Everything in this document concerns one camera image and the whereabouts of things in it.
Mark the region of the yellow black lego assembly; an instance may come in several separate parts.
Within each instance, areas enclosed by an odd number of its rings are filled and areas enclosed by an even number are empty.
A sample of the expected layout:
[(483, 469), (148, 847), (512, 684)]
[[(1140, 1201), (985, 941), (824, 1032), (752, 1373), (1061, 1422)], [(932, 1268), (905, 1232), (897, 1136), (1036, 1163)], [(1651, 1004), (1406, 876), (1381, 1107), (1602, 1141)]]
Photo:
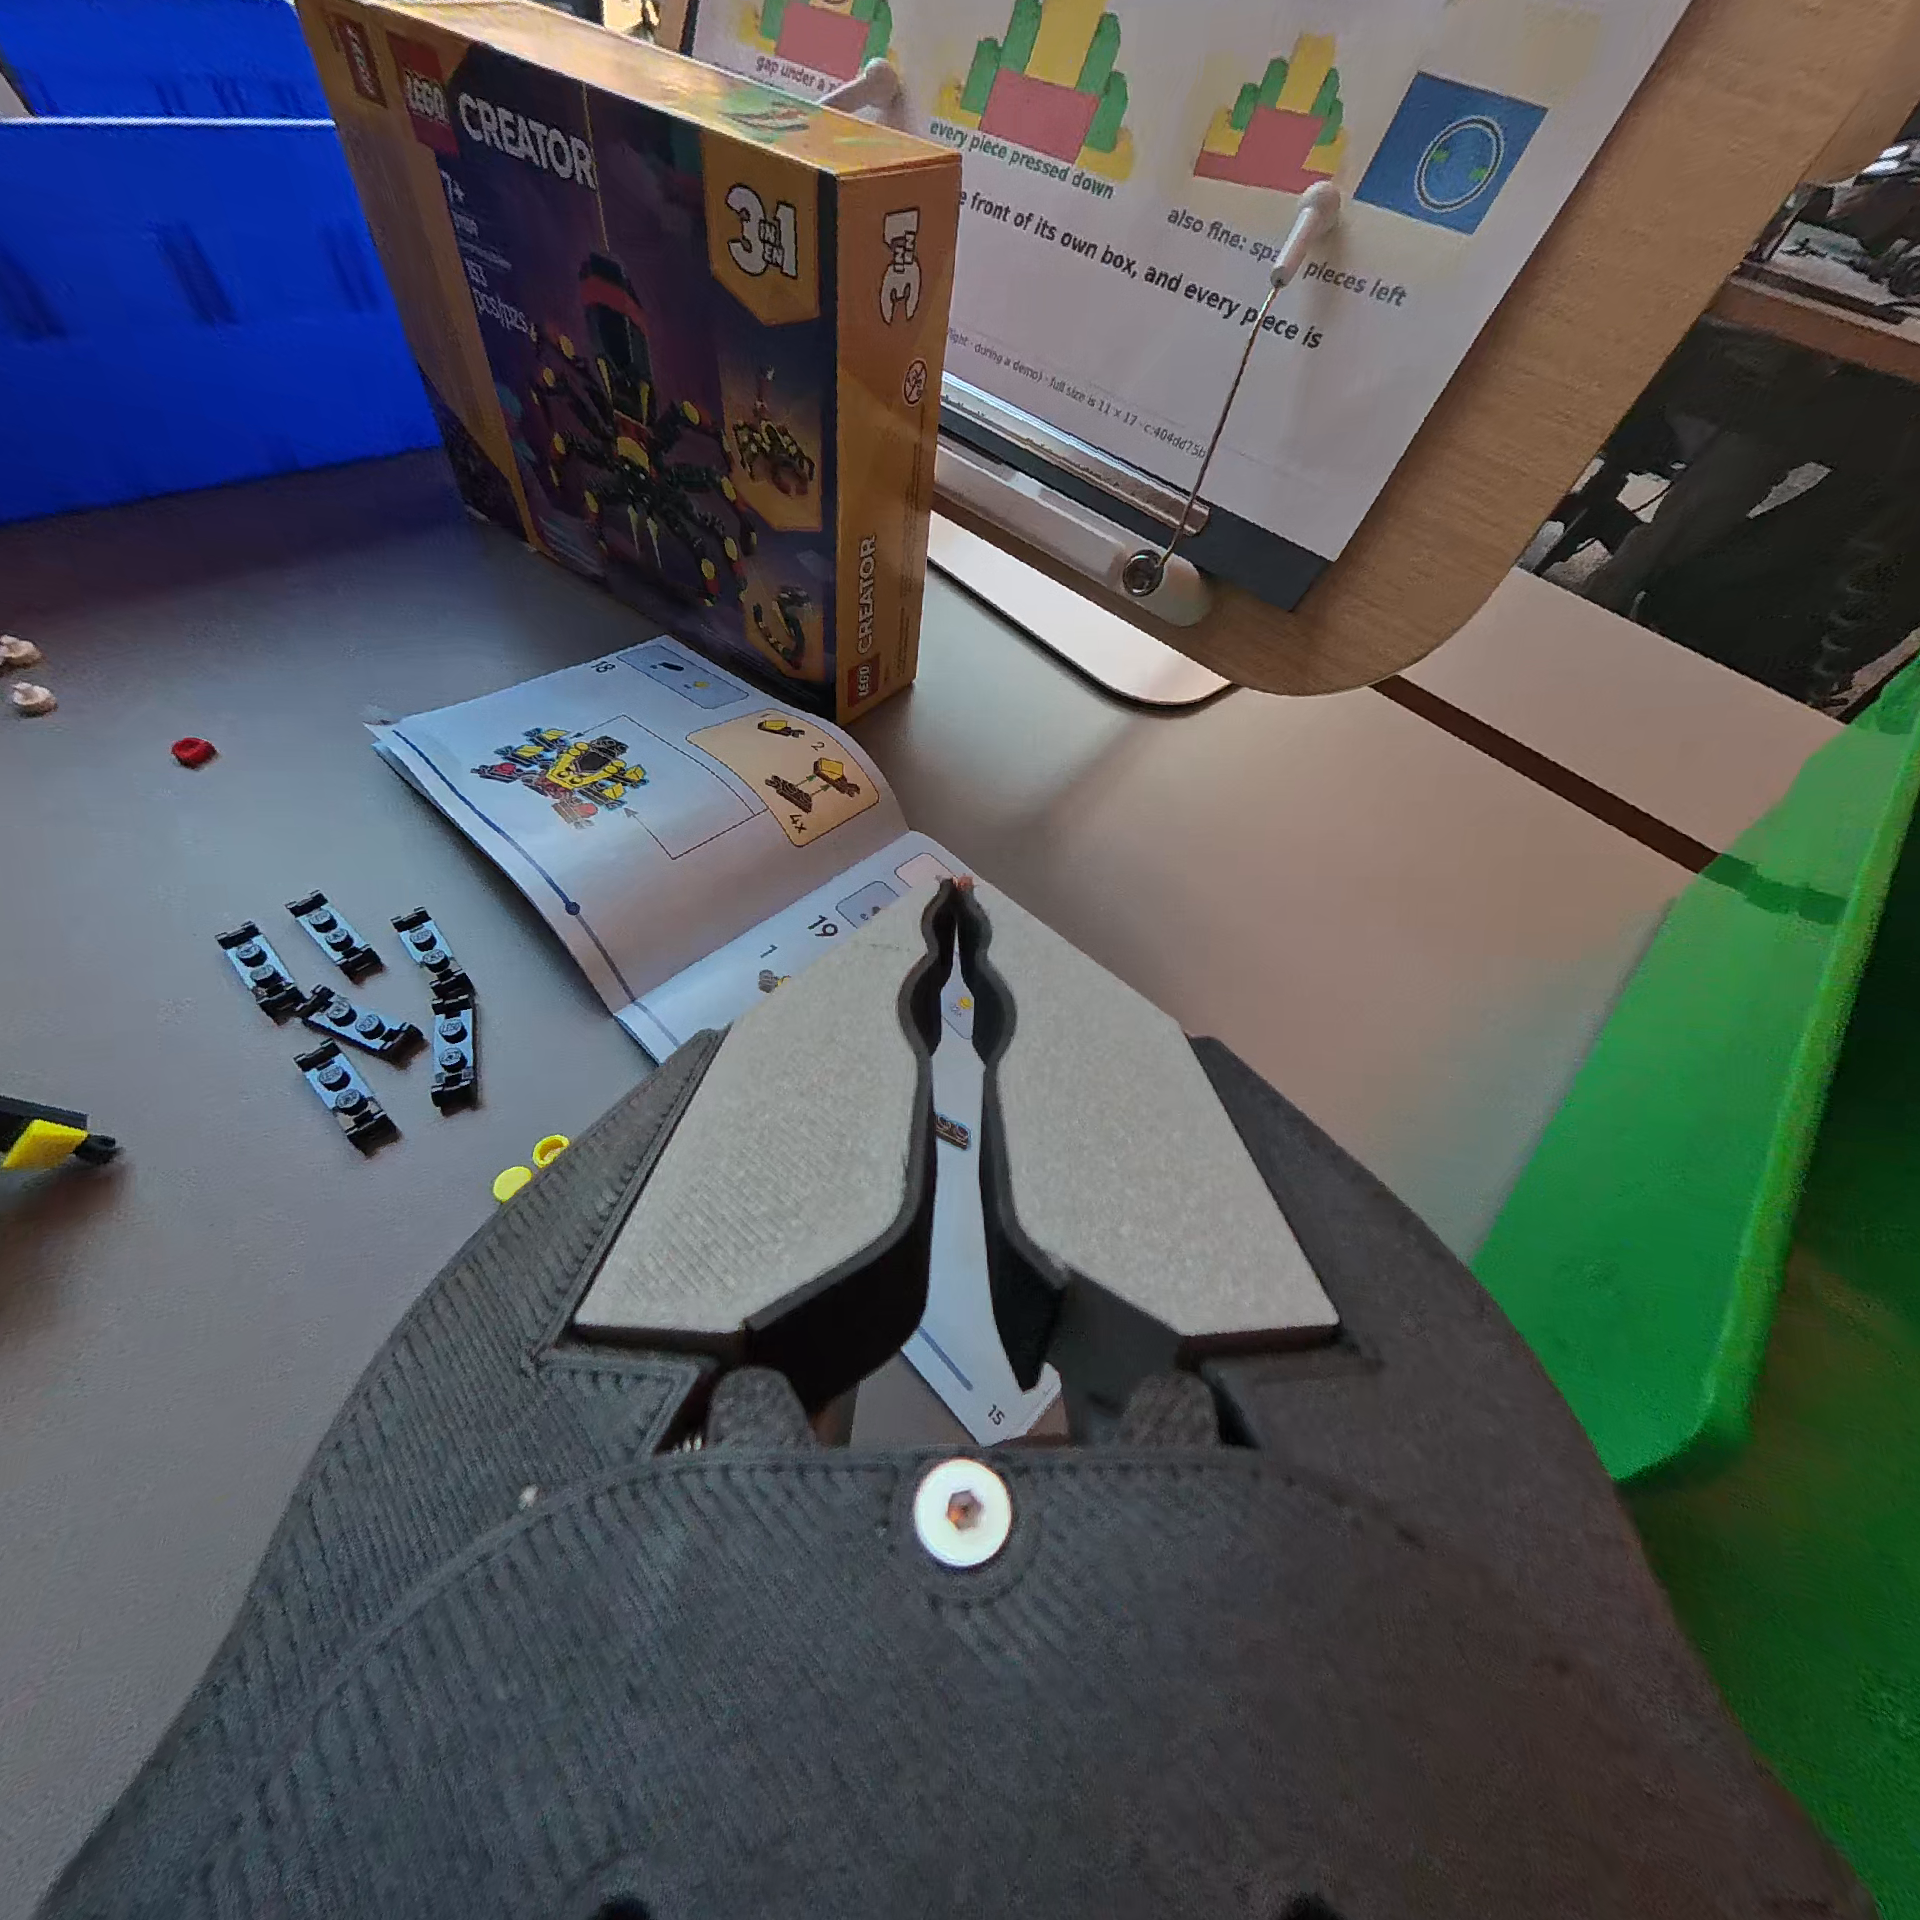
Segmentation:
[(97, 1134), (83, 1110), (3, 1095), (3, 1169), (41, 1172), (68, 1163), (104, 1168), (120, 1151), (120, 1143)]

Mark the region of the wooden display board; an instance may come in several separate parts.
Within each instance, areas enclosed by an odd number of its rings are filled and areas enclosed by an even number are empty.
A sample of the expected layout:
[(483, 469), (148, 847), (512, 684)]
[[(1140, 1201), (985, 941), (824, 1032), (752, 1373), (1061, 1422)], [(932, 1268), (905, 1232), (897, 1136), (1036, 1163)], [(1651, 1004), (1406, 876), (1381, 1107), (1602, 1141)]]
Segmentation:
[[(694, 5), (578, 5), (689, 51)], [(1198, 501), (1212, 615), (1170, 641), (1278, 693), (1384, 681), (1469, 622), (1808, 164), (1915, 84), (1915, 5), (1694, 3), (1333, 561)], [(1189, 491), (955, 376), (944, 437), (1163, 541)]]

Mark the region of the printed instruction sheet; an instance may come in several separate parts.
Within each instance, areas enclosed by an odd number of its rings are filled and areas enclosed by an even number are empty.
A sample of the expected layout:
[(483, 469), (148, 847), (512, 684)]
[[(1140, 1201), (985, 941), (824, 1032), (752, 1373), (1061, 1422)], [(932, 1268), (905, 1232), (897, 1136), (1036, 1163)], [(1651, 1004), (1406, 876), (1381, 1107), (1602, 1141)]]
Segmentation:
[(689, 51), (826, 96), (888, 57), (962, 160), (947, 367), (1184, 494), (1310, 184), (1200, 503), (1333, 561), (1683, 3), (694, 5)]

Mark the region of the blue plastic bin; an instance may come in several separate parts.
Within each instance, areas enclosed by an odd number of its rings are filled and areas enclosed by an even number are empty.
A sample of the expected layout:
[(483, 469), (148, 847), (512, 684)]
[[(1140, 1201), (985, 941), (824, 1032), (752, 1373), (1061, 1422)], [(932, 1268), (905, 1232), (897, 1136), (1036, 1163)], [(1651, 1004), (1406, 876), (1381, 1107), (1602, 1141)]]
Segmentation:
[(441, 438), (292, 5), (4, 3), (4, 521)]

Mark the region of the green plastic bin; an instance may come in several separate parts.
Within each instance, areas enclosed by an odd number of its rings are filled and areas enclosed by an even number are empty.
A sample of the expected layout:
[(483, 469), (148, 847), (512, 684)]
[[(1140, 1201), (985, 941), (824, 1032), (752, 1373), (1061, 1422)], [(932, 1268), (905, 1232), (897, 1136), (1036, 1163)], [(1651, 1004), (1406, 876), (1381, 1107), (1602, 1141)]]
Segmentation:
[(1472, 1268), (1749, 1742), (1918, 1892), (1915, 662), (1681, 899)]

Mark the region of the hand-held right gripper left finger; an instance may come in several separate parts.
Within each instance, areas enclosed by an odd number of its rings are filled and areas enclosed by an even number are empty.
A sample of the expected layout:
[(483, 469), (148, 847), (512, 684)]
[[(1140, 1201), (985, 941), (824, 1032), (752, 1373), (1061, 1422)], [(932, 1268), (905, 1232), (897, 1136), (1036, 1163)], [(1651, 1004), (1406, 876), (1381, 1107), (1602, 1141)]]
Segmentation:
[(780, 1373), (806, 1412), (882, 1367), (929, 1302), (932, 1053), (962, 918), (890, 902), (692, 1049), (572, 1313), (581, 1340)]

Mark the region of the lego instruction booklet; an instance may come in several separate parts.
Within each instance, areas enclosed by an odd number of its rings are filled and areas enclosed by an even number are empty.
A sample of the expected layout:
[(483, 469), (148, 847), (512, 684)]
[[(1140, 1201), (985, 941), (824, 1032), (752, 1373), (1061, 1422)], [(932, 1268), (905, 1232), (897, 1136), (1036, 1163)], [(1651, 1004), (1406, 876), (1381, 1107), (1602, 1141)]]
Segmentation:
[[(953, 879), (957, 864), (905, 827), (888, 780), (846, 732), (673, 639), (405, 716), (373, 727), (373, 743), (518, 887), (656, 1062), (638, 1097), (648, 1143), (603, 1207), (566, 1321), (576, 1344), (625, 1353), (570, 1324), (642, 1158), (691, 1087), (701, 1036), (723, 1036), (882, 907)], [(897, 1353), (944, 1375), (968, 1430), (995, 1439), (1030, 1427), (1052, 1373), (1019, 1388), (993, 1331), (976, 1176), (980, 1062), (955, 947), (941, 1016), (929, 1302)], [(780, 1373), (749, 1369), (798, 1401)]]

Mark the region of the yellow purple lego set box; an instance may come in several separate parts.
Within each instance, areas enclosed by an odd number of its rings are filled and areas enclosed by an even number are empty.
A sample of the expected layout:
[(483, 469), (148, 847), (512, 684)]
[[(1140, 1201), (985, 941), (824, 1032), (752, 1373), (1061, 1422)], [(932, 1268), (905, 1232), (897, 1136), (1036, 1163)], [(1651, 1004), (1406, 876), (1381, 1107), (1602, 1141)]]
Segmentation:
[(960, 158), (545, 5), (294, 11), (468, 510), (806, 713), (905, 689)]

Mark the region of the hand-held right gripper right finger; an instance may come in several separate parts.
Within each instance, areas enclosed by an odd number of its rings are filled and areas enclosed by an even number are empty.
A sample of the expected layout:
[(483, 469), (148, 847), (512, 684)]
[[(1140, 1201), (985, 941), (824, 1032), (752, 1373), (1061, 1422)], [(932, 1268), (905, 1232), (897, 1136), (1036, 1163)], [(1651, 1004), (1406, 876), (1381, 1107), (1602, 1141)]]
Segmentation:
[(955, 889), (993, 1319), (1019, 1385), (1337, 1340), (1328, 1287), (1180, 1022), (1000, 889)]

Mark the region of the background wooden desk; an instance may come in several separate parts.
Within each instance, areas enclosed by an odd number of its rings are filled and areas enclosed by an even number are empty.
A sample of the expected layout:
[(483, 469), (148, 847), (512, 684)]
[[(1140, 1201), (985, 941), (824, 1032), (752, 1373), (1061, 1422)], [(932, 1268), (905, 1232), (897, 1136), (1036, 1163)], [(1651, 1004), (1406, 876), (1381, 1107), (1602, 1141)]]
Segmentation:
[(1770, 268), (1741, 265), (1700, 318), (1918, 383), (1915, 303), (1826, 292)]

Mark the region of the white board stand base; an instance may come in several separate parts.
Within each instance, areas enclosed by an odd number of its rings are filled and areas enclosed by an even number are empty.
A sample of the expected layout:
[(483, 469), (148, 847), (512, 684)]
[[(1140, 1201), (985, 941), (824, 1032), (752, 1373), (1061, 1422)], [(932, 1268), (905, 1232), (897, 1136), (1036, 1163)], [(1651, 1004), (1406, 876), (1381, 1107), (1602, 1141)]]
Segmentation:
[(1184, 710), (1232, 681), (1170, 641), (1212, 615), (1212, 580), (1043, 480), (941, 437), (929, 559), (1090, 684)]

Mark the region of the group of black lego plates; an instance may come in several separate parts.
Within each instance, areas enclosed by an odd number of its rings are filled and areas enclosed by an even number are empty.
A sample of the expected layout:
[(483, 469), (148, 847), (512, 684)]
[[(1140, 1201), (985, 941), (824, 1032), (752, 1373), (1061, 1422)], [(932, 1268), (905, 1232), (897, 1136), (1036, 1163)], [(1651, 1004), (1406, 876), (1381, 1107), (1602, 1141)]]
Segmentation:
[(483, 1097), (477, 995), (435, 913), (416, 904), (390, 921), (400, 952), (426, 988), (422, 1022), (389, 1015), (364, 996), (364, 984), (384, 969), (382, 952), (328, 893), (300, 895), (285, 913), (328, 972), (312, 988), (253, 918), (217, 929), (213, 941), (253, 1007), (305, 1032), (294, 1072), (342, 1141), (369, 1158), (400, 1136), (369, 1080), (369, 1065), (421, 1065), (435, 1116), (475, 1110)]

